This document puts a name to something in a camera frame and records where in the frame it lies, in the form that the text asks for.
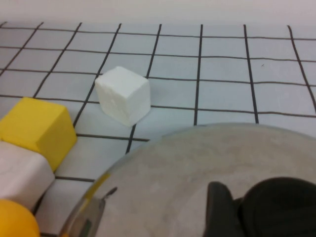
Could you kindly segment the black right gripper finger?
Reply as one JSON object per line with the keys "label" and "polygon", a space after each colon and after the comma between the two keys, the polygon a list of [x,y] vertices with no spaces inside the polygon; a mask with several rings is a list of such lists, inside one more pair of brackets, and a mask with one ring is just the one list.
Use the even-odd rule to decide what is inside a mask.
{"label": "black right gripper finger", "polygon": [[210,182],[207,187],[206,235],[238,236],[234,200],[227,186],[220,182]]}

